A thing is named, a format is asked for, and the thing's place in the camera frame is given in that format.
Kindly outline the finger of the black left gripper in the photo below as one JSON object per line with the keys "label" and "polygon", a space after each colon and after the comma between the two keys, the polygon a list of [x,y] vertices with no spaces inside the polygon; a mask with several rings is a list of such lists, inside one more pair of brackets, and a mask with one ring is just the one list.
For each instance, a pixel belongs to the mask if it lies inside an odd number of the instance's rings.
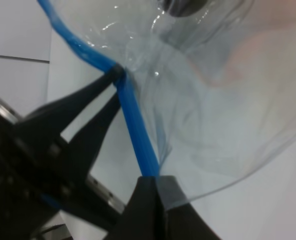
{"label": "finger of the black left gripper", "polygon": [[17,124],[18,136],[25,140],[55,139],[89,103],[124,73],[125,70],[117,64],[84,88],[36,109]]}

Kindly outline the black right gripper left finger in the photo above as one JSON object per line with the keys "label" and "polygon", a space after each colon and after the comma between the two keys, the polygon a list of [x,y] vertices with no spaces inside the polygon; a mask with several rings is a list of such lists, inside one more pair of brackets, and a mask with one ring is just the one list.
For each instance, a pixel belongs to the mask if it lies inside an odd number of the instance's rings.
{"label": "black right gripper left finger", "polygon": [[165,240],[164,209],[151,176],[138,179],[120,220],[106,240]]}

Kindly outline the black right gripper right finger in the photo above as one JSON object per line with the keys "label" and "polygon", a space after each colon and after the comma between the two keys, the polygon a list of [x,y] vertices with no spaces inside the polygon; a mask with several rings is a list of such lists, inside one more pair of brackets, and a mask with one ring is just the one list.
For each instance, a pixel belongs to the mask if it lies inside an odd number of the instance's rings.
{"label": "black right gripper right finger", "polygon": [[163,223],[167,240],[218,240],[219,237],[188,202],[174,176],[156,180],[163,207]]}

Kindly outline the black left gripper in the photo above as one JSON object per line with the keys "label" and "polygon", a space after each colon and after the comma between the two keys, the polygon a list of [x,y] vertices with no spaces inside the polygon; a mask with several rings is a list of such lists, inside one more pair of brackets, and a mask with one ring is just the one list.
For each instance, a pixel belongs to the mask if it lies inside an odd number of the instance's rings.
{"label": "black left gripper", "polygon": [[21,139],[23,119],[0,99],[0,240],[42,239],[59,211],[110,231],[124,203],[90,175],[120,110],[118,94],[72,138]]}

